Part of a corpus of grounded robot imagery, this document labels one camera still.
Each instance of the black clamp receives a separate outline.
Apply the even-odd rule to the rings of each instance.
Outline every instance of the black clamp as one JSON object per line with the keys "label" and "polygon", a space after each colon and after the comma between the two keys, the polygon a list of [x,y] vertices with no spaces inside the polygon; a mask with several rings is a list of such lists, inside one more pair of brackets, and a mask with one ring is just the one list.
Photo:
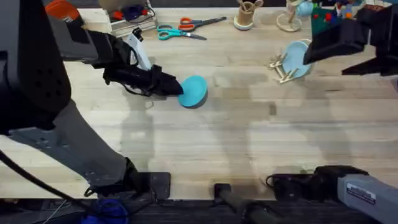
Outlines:
{"label": "black clamp", "polygon": [[142,29],[140,29],[139,27],[132,30],[131,33],[134,34],[140,42],[142,42],[144,40],[144,38],[142,38],[142,36],[141,36]]}

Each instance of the black cable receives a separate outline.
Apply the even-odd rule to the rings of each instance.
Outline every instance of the black cable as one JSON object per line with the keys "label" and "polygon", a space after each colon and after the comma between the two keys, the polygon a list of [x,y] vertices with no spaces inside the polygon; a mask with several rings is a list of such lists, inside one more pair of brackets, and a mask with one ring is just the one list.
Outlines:
{"label": "black cable", "polygon": [[142,207],[138,208],[136,211],[134,211],[132,213],[129,213],[127,215],[123,215],[123,216],[105,215],[103,213],[97,212],[96,210],[92,209],[90,206],[85,205],[84,203],[80,202],[79,200],[76,200],[73,197],[71,197],[71,196],[69,196],[69,195],[67,195],[67,194],[65,194],[65,193],[63,193],[63,192],[61,192],[61,191],[49,186],[45,182],[39,180],[38,178],[36,178],[32,174],[30,174],[29,172],[24,170],[22,167],[20,167],[18,164],[16,164],[14,161],[12,161],[7,155],[5,155],[5,153],[2,152],[2,150],[0,150],[0,161],[2,161],[10,169],[15,171],[17,174],[21,175],[23,178],[29,180],[33,184],[43,188],[44,190],[46,190],[46,191],[48,191],[50,193],[55,194],[58,197],[61,197],[61,198],[65,199],[65,200],[71,202],[74,205],[77,205],[77,206],[83,208],[88,213],[93,213],[97,217],[103,217],[103,218],[128,218],[128,217],[131,217],[131,216],[135,215],[137,212],[140,212],[142,209],[148,207],[152,203],[154,203],[153,201],[151,201],[151,202],[143,205]]}
{"label": "black cable", "polygon": [[113,216],[113,215],[105,215],[103,213],[100,213],[94,209],[92,209],[90,206],[85,205],[84,203],[80,202],[77,199],[74,199],[73,197],[49,186],[48,184],[44,183],[43,181],[39,180],[38,178],[36,178],[35,176],[33,176],[32,174],[30,174],[29,172],[27,172],[26,170],[24,170],[22,167],[20,167],[18,164],[16,164],[14,161],[12,161],[7,155],[5,155],[5,153],[2,152],[2,150],[0,150],[0,161],[2,161],[6,166],[8,166],[10,169],[12,169],[14,172],[16,172],[17,174],[21,175],[23,178],[29,180],[30,182],[32,182],[33,184],[43,188],[44,190],[55,194],[58,197],[63,198],[66,201],[71,202],[74,205],[77,205],[79,207],[81,207],[82,209],[85,210],[85,212],[89,213],[89,215],[94,215],[97,217],[103,217],[103,218],[128,218],[131,217],[137,213],[139,213],[141,210],[145,209],[146,207],[148,207],[149,205],[152,205],[153,203],[156,202],[157,205],[161,206],[161,207],[172,207],[172,208],[187,208],[187,209],[209,209],[209,208],[213,208],[216,206],[219,206],[221,203],[212,203],[209,206],[205,206],[205,207],[176,207],[176,206],[167,206],[167,205],[163,205],[160,203],[160,200],[157,200],[157,196],[156,196],[156,192],[153,191],[152,189],[150,190],[151,194],[154,195],[155,200],[152,200],[152,197],[150,198],[149,202],[144,204],[143,206],[137,208],[136,210],[134,210],[131,213],[128,213],[127,215],[123,215],[123,216]]}
{"label": "black cable", "polygon": [[266,185],[267,185],[267,187],[270,188],[270,189],[273,189],[274,186],[271,185],[271,184],[269,184],[268,180],[269,180],[270,178],[273,178],[273,177],[274,177],[274,175],[269,175],[269,176],[266,178]]}
{"label": "black cable", "polygon": [[148,9],[153,13],[152,16],[147,17],[147,18],[145,18],[145,19],[143,19],[143,20],[141,20],[141,21],[139,21],[139,22],[133,22],[133,21],[128,21],[128,20],[126,20],[126,21],[129,22],[129,23],[131,23],[131,24],[139,24],[139,23],[141,23],[141,22],[145,22],[145,21],[147,21],[147,20],[149,20],[149,19],[152,19],[153,17],[156,16],[156,13],[155,13],[155,11],[153,10],[153,8],[148,7]]}

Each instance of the gray robot arm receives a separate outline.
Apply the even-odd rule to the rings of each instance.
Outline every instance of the gray robot arm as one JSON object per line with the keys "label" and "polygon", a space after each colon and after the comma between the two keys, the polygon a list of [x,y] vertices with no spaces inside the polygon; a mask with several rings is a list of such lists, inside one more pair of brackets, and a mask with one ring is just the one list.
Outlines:
{"label": "gray robot arm", "polygon": [[398,189],[364,174],[338,179],[338,198],[384,224],[398,223]]}
{"label": "gray robot arm", "polygon": [[351,166],[320,166],[314,174],[273,174],[267,179],[277,200],[334,200],[383,224],[398,223],[398,189]]}

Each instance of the light blue plate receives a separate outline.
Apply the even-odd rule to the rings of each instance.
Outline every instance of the light blue plate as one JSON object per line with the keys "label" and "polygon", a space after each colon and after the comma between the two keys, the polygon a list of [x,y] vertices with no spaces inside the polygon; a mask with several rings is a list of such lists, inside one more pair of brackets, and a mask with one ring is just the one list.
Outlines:
{"label": "light blue plate", "polygon": [[206,80],[199,76],[194,75],[181,84],[184,94],[178,96],[178,102],[187,108],[195,107],[205,100],[207,95]]}
{"label": "light blue plate", "polygon": [[285,73],[298,68],[297,72],[293,75],[294,78],[300,78],[307,74],[311,69],[311,64],[303,65],[304,55],[307,49],[307,45],[301,41],[292,42],[287,46],[284,52],[287,56],[282,63]]}

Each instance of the cable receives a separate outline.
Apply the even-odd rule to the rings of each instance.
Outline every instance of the cable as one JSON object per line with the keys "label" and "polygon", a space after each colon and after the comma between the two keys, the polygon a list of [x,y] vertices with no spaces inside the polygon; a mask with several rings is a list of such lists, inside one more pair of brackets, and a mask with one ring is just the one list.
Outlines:
{"label": "cable", "polygon": [[141,23],[141,22],[145,22],[145,21],[147,21],[147,20],[149,20],[149,19],[152,19],[153,17],[156,16],[156,13],[155,13],[155,11],[153,10],[153,8],[148,7],[148,9],[153,13],[152,16],[147,17],[147,18],[145,18],[145,19],[143,19],[143,20],[141,20],[141,21],[139,21],[139,22],[133,22],[133,21],[128,21],[128,20],[126,20],[126,21],[129,22],[129,23],[131,23],[131,24],[139,24],[139,23]]}
{"label": "cable", "polygon": [[22,167],[20,167],[18,164],[16,164],[14,161],[12,161],[7,155],[5,155],[5,153],[2,152],[2,150],[0,150],[0,161],[2,161],[6,166],[8,166],[10,169],[12,169],[13,171],[15,171],[17,174],[21,175],[23,178],[29,180],[30,182],[32,182],[33,184],[43,188],[44,190],[55,194],[58,197],[61,197],[63,199],[65,199],[66,201],[71,202],[72,204],[75,204],[81,208],[83,208],[86,212],[88,213],[92,213],[94,214],[94,216],[97,217],[104,217],[104,218],[128,218],[131,217],[133,215],[135,215],[137,212],[141,211],[142,209],[144,209],[145,207],[149,206],[150,204],[154,203],[154,202],[150,202],[150,204],[147,204],[143,207],[140,207],[139,209],[137,209],[136,211],[129,213],[127,215],[123,215],[123,216],[113,216],[113,215],[105,215],[103,213],[97,212],[96,210],[92,209],[90,206],[85,205],[84,203],[80,202],[79,200],[74,199],[73,197],[49,186],[48,184],[44,183],[43,181],[39,180],[38,178],[36,178],[35,176],[33,176],[32,174],[30,174],[29,172],[27,172],[26,170],[24,170]]}
{"label": "cable", "polygon": [[[30,182],[32,182],[33,184],[43,188],[44,190],[55,194],[58,197],[61,197],[63,199],[65,199],[65,201],[61,204],[61,206],[66,202],[69,201],[74,205],[77,205],[79,207],[81,207],[82,209],[84,209],[87,213],[92,213],[90,215],[94,215],[97,217],[103,217],[103,218],[128,218],[131,217],[137,213],[139,213],[141,210],[145,209],[146,207],[148,207],[149,205],[152,205],[153,203],[156,202],[157,205],[161,206],[161,207],[174,207],[174,208],[196,208],[198,209],[199,207],[176,207],[176,206],[166,206],[160,203],[160,200],[157,200],[157,196],[156,196],[156,192],[153,191],[152,189],[150,190],[151,194],[154,195],[155,200],[152,200],[152,197],[150,198],[149,202],[142,205],[141,207],[135,209],[133,212],[128,213],[127,215],[123,215],[123,216],[113,216],[113,215],[105,215],[103,213],[100,213],[94,209],[92,209],[90,206],[85,205],[84,203],[82,203],[81,201],[74,199],[73,197],[49,186],[48,184],[44,183],[43,181],[39,180],[38,178],[36,178],[35,176],[33,176],[32,174],[30,174],[29,172],[27,172],[26,170],[24,170],[22,167],[20,167],[18,164],[16,164],[14,161],[12,161],[7,155],[5,155],[5,153],[2,152],[2,150],[0,150],[0,161],[2,161],[5,165],[7,165],[10,169],[12,169],[14,172],[16,172],[17,174],[21,175],[23,178],[29,180]],[[201,209],[207,209],[207,208],[213,208],[218,206],[220,203],[213,203],[212,205],[208,206],[208,207],[201,207]]]}
{"label": "cable", "polygon": [[[59,209],[65,209],[65,208],[69,208],[72,206],[72,203],[68,203],[63,207],[60,207]],[[45,209],[38,209],[38,210],[34,210],[34,209],[28,209],[28,208],[22,208],[22,207],[18,207],[17,208],[23,212],[44,212],[44,211],[54,211],[57,208],[45,208]]]}
{"label": "cable", "polygon": [[50,216],[48,219],[46,219],[46,221],[43,222],[43,224],[46,224],[46,223],[56,214],[56,212],[62,207],[62,205],[63,205],[65,202],[67,202],[67,201],[64,200],[64,201],[62,202],[62,204],[51,214],[51,216]]}
{"label": "cable", "polygon": [[273,189],[274,186],[271,185],[271,184],[268,182],[268,180],[271,179],[271,178],[273,178],[273,177],[274,177],[274,175],[269,175],[269,176],[266,178],[265,184],[266,184],[266,186],[267,186],[268,188],[270,188],[270,189]]}

